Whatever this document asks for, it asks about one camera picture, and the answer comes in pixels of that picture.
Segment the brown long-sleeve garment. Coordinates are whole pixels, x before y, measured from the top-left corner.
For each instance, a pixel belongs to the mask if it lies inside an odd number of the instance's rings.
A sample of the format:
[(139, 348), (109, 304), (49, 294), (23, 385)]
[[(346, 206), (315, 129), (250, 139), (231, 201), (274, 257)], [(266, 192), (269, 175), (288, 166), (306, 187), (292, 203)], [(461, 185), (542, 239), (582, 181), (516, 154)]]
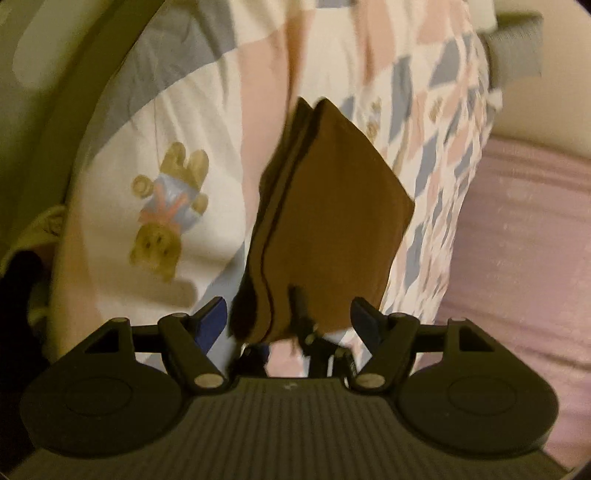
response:
[(415, 203), (369, 138), (328, 99), (297, 101), (259, 184), (259, 212), (230, 333), (294, 337), (290, 288), (322, 333), (351, 326), (362, 297), (379, 307)]

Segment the pink curtain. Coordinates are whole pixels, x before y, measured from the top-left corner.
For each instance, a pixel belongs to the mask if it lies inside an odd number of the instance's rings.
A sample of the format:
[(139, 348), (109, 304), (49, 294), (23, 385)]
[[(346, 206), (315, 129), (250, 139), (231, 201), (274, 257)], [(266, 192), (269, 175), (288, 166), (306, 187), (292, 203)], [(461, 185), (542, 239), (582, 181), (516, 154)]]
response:
[(590, 457), (590, 162), (493, 138), (461, 209), (439, 321), (468, 319), (512, 352), (443, 392), (454, 412), (504, 431), (556, 404), (547, 452)]

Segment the checkered patchwork quilt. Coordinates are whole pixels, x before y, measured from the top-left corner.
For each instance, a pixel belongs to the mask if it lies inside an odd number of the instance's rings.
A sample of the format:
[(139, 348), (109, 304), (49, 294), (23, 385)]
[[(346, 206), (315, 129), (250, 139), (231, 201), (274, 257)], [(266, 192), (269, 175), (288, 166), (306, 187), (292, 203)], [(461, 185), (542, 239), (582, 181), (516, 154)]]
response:
[[(493, 117), (466, 1), (167, 1), (103, 91), (74, 164), (54, 267), (47, 351), (106, 320), (150, 324), (231, 298), (259, 181), (298, 99), (332, 101), (415, 202), (381, 308), (434, 321), (458, 216)], [(207, 210), (181, 229), (175, 277), (129, 254), (166, 150), (204, 151)]]

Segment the grey pillow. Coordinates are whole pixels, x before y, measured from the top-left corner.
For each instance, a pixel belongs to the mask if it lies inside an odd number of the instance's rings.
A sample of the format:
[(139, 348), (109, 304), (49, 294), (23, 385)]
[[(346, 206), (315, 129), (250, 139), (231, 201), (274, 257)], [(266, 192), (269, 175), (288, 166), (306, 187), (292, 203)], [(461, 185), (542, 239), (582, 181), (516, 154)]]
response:
[(542, 74), (543, 26), (539, 12), (510, 12), (497, 17), (496, 30), (479, 35), (492, 89)]

